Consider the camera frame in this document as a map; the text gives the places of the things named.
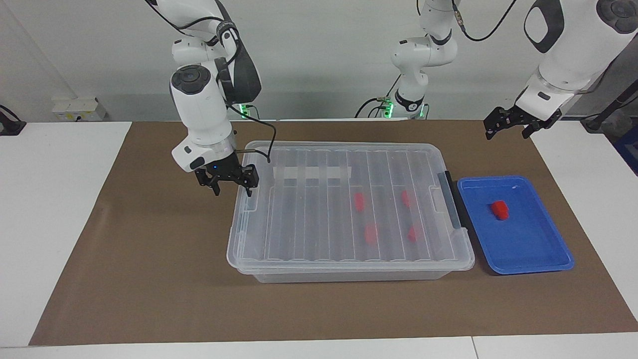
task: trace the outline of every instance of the plastic box lid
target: plastic box lid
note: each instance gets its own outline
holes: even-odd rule
[[[267,152],[268,145],[254,141],[247,148]],[[252,197],[241,187],[237,194],[227,258],[241,273],[474,265],[436,147],[275,142],[271,159],[244,155],[244,165],[256,165],[260,183]]]

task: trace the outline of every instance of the blue tray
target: blue tray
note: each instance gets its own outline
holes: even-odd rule
[[[614,147],[629,167],[638,174],[638,126],[616,141]]]
[[[463,178],[459,191],[489,266],[499,274],[569,270],[574,258],[529,180],[520,176]],[[505,201],[509,218],[490,205]]]

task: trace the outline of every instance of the white table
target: white table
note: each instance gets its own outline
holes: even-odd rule
[[[0,358],[638,358],[638,333],[192,344],[28,345],[130,123],[31,123],[0,137]],[[634,317],[638,178],[602,135],[559,122],[533,142]]]

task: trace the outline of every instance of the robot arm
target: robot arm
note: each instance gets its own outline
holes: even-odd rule
[[[259,75],[235,24],[219,0],[147,0],[174,28],[199,31],[208,41],[186,36],[173,44],[180,68],[170,93],[188,136],[173,149],[177,164],[195,172],[200,185],[219,195],[218,182],[232,181],[251,195],[258,185],[254,165],[242,167],[228,106],[252,102],[261,90]]]
[[[562,116],[560,107],[596,79],[634,38],[638,3],[537,0],[524,27],[545,56],[514,106],[497,107],[486,117],[487,139],[516,125],[526,125],[524,138],[550,128]]]
[[[451,63],[457,54],[452,37],[454,12],[450,0],[425,0],[420,25],[426,36],[401,40],[392,55],[392,64],[401,72],[399,87],[392,99],[394,113],[400,117],[418,116],[428,85],[425,67]]]

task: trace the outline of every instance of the cable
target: cable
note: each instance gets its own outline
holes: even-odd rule
[[[596,84],[594,85],[593,89],[585,90],[585,91],[578,91],[576,94],[577,95],[588,95],[590,93],[594,93],[594,91],[596,91],[600,87],[600,83],[605,79],[605,76],[607,75],[607,72],[609,71],[609,69],[611,68],[611,65],[613,65],[615,61],[616,61],[616,59],[614,59],[613,61],[611,61],[609,63],[609,66],[607,66],[605,71],[603,71],[602,75],[598,78],[598,82],[596,82]]]
[[[371,109],[371,110],[370,110],[370,113],[369,113],[369,114],[367,114],[367,117],[368,117],[368,118],[371,118],[371,116],[372,116],[372,112],[373,112],[374,110],[376,110],[376,115],[375,115],[375,118],[376,118],[377,116],[379,116],[379,111],[380,111],[380,110],[384,110],[384,109],[385,109],[385,107],[383,107],[383,106],[375,107],[374,109]]]
[[[507,14],[510,13],[510,10],[512,9],[512,7],[514,7],[514,4],[516,4],[516,1],[518,0],[512,0],[512,3],[510,4],[510,6],[507,8],[507,10],[505,11],[505,13],[503,14],[503,16],[501,17],[501,20],[498,21],[498,23],[496,24],[496,26],[494,27],[494,29],[492,29],[492,31],[490,31],[489,34],[485,35],[482,38],[473,38],[472,36],[468,35],[467,31],[465,30],[465,25],[463,24],[463,17],[461,16],[461,12],[459,11],[459,8],[456,6],[456,2],[454,0],[452,0],[452,9],[454,10],[454,16],[456,17],[456,22],[459,24],[459,27],[461,28],[461,32],[463,32],[463,34],[465,35],[465,37],[467,37],[468,39],[474,41],[474,42],[481,42],[483,40],[488,39],[490,36],[492,36],[496,30],[501,26],[501,24],[503,23],[503,20],[505,20],[505,18],[507,17]]]
[[[374,102],[374,101],[379,101],[376,98],[371,98],[368,101],[364,102],[363,105],[361,105],[361,107],[359,107],[359,110],[357,111],[357,114],[355,115],[355,118],[357,118],[359,116],[359,114],[361,113],[361,111],[363,111],[363,108],[365,106],[367,106],[369,103]]]
[[[424,106],[427,106],[427,112],[426,112],[426,118],[425,118],[425,119],[427,119],[427,115],[430,114],[430,104],[426,103]]]
[[[184,36],[192,37],[191,35],[185,33],[182,30],[186,30],[187,28],[189,28],[189,27],[191,27],[191,26],[193,26],[195,24],[199,24],[202,21],[206,21],[206,20],[217,20],[219,22],[224,21],[224,19],[219,18],[217,16],[206,16],[206,17],[200,17],[199,19],[197,19],[197,20],[195,20],[193,22],[190,22],[190,23],[188,23],[188,24],[186,24],[184,26],[177,26],[177,25],[173,24],[172,22],[170,22],[164,15],[162,15],[159,10],[155,9],[155,6],[153,6],[153,4],[151,3],[151,0],[145,0],[145,1],[151,7],[151,9],[153,9],[153,11],[155,11],[155,13],[159,15],[159,17],[161,17],[166,23],[171,25],[175,30],[177,30],[180,34],[182,34]],[[217,36],[213,36],[213,38],[211,38],[208,42],[213,42],[216,37]]]
[[[164,21],[166,21],[169,25],[171,25],[175,30],[177,30],[180,34],[184,35],[184,36],[190,36],[189,34],[185,33],[184,31],[182,31],[179,27],[177,27],[175,24],[173,24],[172,22],[168,21],[168,19],[166,17],[164,17],[164,15],[162,15],[157,9],[155,9],[155,6],[153,6],[153,4],[151,4],[151,0],[145,0],[146,3],[151,7],[151,9],[153,9],[153,11],[155,11],[156,14],[159,15],[159,17],[161,17],[162,19],[164,19]]]
[[[257,108],[257,106],[255,106],[255,105],[246,105],[246,108],[255,109],[255,112],[257,112],[257,119],[262,119],[262,117],[259,116],[259,109]]]
[[[219,22],[224,21],[224,19],[222,19],[220,17],[217,17],[217,16],[206,16],[206,17],[200,17],[199,19],[197,19],[197,20],[195,20],[193,22],[189,22],[188,24],[186,24],[184,26],[179,26],[178,27],[178,26],[175,26],[173,24],[171,24],[171,25],[173,25],[178,30],[186,30],[187,28],[189,28],[189,27],[191,27],[191,26],[193,26],[195,24],[199,24],[200,22],[206,21],[206,20],[216,20],[216,21],[219,21]]]
[[[394,89],[394,86],[397,85],[397,83],[399,82],[399,79],[401,78],[401,74],[399,74],[399,76],[397,76],[397,79],[394,80],[394,83],[392,84],[392,86],[390,87],[390,89],[388,90],[388,93],[385,94],[385,97],[390,96],[390,93],[392,92],[392,90]],[[379,110],[377,110],[375,117],[379,116]]]
[[[230,57],[230,59],[228,61],[226,61],[226,67],[230,66],[230,64],[233,63],[233,61],[235,61],[235,59],[237,58],[237,54],[242,50],[242,42],[241,42],[241,38],[239,37],[239,32],[237,31],[237,29],[235,29],[235,32],[237,33],[237,38],[235,38],[235,35],[232,34],[233,36],[233,40],[235,40],[235,46],[237,47],[237,50],[235,50],[235,53],[233,54],[233,56]],[[215,82],[217,82],[217,85],[219,85],[219,72],[217,73],[217,75],[215,76]]]
[[[631,105],[631,103],[632,103],[632,102],[634,102],[634,101],[636,101],[636,100],[638,100],[638,95],[637,95],[636,97],[634,97],[633,99],[631,99],[631,100],[629,100],[629,101],[627,101],[627,102],[623,103],[623,105],[619,106],[619,107],[616,109],[616,111],[618,111],[618,110],[622,109],[623,107],[626,107],[626,106]],[[598,115],[600,115],[601,113],[602,113],[602,112],[599,112],[599,113],[597,113],[597,114],[592,114],[592,115],[589,115],[589,116],[583,117],[583,118],[581,118],[581,119],[580,119],[580,121],[583,121],[583,120],[585,120],[585,119],[588,119],[588,118],[592,118],[592,117],[598,116]]]
[[[236,109],[235,107],[232,107],[231,105],[229,105],[229,104],[228,104],[228,102],[226,102],[226,106],[227,106],[229,109],[233,110],[234,112],[238,113],[240,116],[243,116],[243,117],[245,117],[245,118],[248,118],[249,120],[254,121],[254,122],[257,122],[257,123],[259,123],[259,124],[261,124],[261,125],[268,126],[268,127],[270,127],[270,128],[272,129],[272,140],[271,140],[271,144],[270,144],[270,146],[268,147],[268,154],[265,154],[265,153],[263,153],[263,152],[261,152],[261,151],[257,151],[257,150],[254,150],[254,151],[253,151],[253,150],[250,150],[250,149],[247,149],[247,150],[240,150],[240,151],[242,151],[242,152],[239,152],[239,153],[246,153],[245,151],[250,151],[250,152],[254,152],[254,153],[259,153],[260,155],[263,155],[263,156],[266,158],[266,160],[268,161],[268,163],[270,163],[270,162],[271,162],[271,151],[272,151],[272,145],[275,143],[275,138],[277,137],[277,128],[276,128],[275,126],[271,125],[270,123],[263,122],[263,121],[262,121],[262,120],[260,120],[260,119],[256,119],[256,118],[253,118],[253,117],[251,117],[251,116],[248,116],[248,115],[245,115],[245,114],[241,113],[241,111],[240,111],[240,110]]]
[[[15,113],[13,113],[13,111],[9,110],[8,108],[6,108],[5,106],[0,105],[0,109],[3,109],[4,111],[6,111],[6,113],[10,114],[11,116],[13,116],[15,119],[17,119],[18,121],[20,121],[20,118],[18,117],[18,115],[16,115]]]

